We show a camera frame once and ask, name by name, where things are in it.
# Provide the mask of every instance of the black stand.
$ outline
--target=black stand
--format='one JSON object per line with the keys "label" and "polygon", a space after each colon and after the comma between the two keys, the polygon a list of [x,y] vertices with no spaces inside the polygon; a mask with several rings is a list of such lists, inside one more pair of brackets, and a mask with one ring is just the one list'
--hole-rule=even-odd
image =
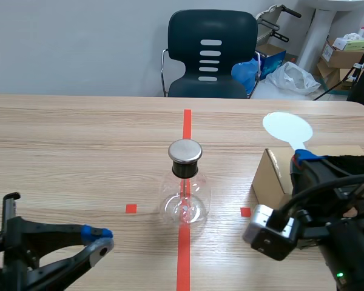
{"label": "black stand", "polygon": [[354,78],[354,80],[353,80],[353,83],[352,83],[352,87],[354,87],[357,84],[357,82],[359,81],[362,69],[364,69],[363,65],[364,65],[364,54],[363,54],[360,62],[358,64],[353,65],[353,67],[350,69],[348,74],[346,74],[346,76],[342,79],[342,81],[338,82],[336,85],[331,87],[328,91],[323,92],[320,96],[316,97],[313,101],[316,101],[316,100],[320,99],[322,96],[328,94],[331,90],[333,90],[334,88],[336,88],[337,86],[341,85],[346,80],[348,80],[349,76],[351,76],[351,73],[353,72],[353,70],[354,70],[354,73],[353,73],[352,77]]}

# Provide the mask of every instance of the white plastic bag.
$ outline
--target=white plastic bag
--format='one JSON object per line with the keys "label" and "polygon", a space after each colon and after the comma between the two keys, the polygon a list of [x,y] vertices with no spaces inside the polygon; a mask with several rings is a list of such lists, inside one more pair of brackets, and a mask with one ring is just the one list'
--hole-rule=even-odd
{"label": "white plastic bag", "polygon": [[278,88],[292,90],[302,95],[310,94],[321,86],[310,73],[292,62],[287,62],[274,73],[268,74],[267,79]]}

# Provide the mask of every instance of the chair backrest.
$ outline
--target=chair backrest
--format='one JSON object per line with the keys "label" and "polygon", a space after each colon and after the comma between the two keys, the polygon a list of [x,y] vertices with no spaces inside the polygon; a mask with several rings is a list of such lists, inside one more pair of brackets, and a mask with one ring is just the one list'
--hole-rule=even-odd
{"label": "chair backrest", "polygon": [[257,22],[247,12],[182,10],[171,17],[168,37],[170,58],[186,66],[182,78],[230,80],[232,67],[254,56]]}

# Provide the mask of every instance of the brown box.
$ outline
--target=brown box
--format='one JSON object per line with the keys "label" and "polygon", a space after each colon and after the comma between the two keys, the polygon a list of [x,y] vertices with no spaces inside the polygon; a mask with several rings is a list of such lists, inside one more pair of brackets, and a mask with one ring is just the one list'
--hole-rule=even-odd
{"label": "brown box", "polygon": [[[358,145],[320,145],[308,150],[319,156],[364,155]],[[291,199],[290,160],[293,155],[290,147],[265,149],[252,182],[259,204],[278,209]]]}
{"label": "brown box", "polygon": [[343,52],[326,42],[322,50],[322,59],[329,68],[350,69],[355,63],[360,62],[364,50],[351,50]]}
{"label": "brown box", "polygon": [[[338,82],[342,81],[346,74],[348,74],[349,69],[337,69],[337,68],[329,68],[325,61],[322,59],[317,64],[317,72],[316,75],[322,77],[323,82],[326,87],[330,89]],[[349,90],[352,86],[351,80],[346,80],[344,83],[338,85],[335,90]]]}

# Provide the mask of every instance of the red tape marker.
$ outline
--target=red tape marker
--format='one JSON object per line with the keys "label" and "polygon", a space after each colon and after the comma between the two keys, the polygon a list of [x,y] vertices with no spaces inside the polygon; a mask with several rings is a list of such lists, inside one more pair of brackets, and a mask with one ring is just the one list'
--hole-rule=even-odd
{"label": "red tape marker", "polygon": [[[192,110],[183,113],[183,138],[192,138]],[[183,181],[180,195],[183,196]],[[186,197],[190,197],[190,180],[186,180]],[[180,224],[178,232],[177,291],[190,291],[190,227]]]}
{"label": "red tape marker", "polygon": [[251,208],[242,207],[240,208],[241,217],[251,217]]}
{"label": "red tape marker", "polygon": [[137,204],[127,204],[126,206],[126,214],[136,214],[138,210]]}

